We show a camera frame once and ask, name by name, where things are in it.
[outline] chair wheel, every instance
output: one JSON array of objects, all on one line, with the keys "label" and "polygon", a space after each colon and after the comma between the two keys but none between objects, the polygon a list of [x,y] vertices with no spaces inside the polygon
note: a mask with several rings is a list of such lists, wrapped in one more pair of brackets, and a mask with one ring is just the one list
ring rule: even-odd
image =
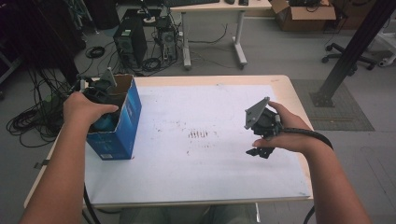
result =
[{"label": "chair wheel", "polygon": [[332,46],[331,45],[326,46],[326,51],[332,51]]},{"label": "chair wheel", "polygon": [[327,56],[322,58],[322,63],[328,63],[328,62],[329,62],[329,58]]},{"label": "chair wheel", "polygon": [[375,64],[370,64],[370,65],[367,67],[367,70],[371,71],[371,70],[374,69],[374,67],[375,67]]}]

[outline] person's left hand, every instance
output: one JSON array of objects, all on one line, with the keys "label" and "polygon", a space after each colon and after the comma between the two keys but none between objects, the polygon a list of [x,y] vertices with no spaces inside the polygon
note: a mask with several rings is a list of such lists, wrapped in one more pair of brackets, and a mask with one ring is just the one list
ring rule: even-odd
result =
[{"label": "person's left hand", "polygon": [[100,105],[88,100],[81,92],[72,93],[64,102],[64,123],[90,126],[102,115],[119,109],[116,105]]}]

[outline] white paper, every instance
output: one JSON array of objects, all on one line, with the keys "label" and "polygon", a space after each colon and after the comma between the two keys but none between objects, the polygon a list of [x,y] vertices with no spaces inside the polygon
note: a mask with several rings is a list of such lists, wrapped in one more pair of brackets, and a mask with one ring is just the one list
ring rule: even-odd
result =
[{"label": "white paper", "polygon": [[138,87],[142,111],[129,161],[101,161],[86,145],[92,203],[197,203],[307,198],[293,152],[268,160],[246,154],[260,138],[245,110],[271,86]]}]

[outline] hand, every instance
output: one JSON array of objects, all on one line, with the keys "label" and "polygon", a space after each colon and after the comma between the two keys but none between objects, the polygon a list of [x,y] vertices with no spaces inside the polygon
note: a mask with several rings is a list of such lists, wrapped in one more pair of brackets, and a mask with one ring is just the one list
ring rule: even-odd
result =
[{"label": "hand", "polygon": [[100,105],[88,100],[81,92],[74,92],[64,102],[64,123],[87,125],[96,122],[102,115],[118,110],[116,105]]},{"label": "hand", "polygon": [[[299,116],[289,112],[285,106],[275,102],[269,102],[268,105],[277,111],[284,128],[311,130]],[[253,143],[253,146],[282,147],[290,151],[304,153],[312,146],[314,141],[316,142],[318,140],[303,134],[280,133],[278,136],[273,137],[270,141],[258,139]]]}]

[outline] table leg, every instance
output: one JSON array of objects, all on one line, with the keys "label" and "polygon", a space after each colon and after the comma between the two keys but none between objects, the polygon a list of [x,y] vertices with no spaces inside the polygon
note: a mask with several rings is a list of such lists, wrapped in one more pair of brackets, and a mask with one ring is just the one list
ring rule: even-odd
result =
[{"label": "table leg", "polygon": [[181,13],[181,27],[183,29],[183,59],[184,59],[184,67],[187,70],[191,69],[191,58],[190,58],[190,49],[189,49],[189,39],[187,37],[187,24],[185,21],[186,12]]},{"label": "table leg", "polygon": [[236,36],[233,36],[233,45],[235,46],[236,54],[238,55],[239,62],[243,66],[248,64],[247,58],[245,57],[244,51],[242,51],[241,47],[241,34],[242,34],[242,26],[244,24],[244,16],[245,11],[239,11],[238,16],[238,26],[236,27]]}]

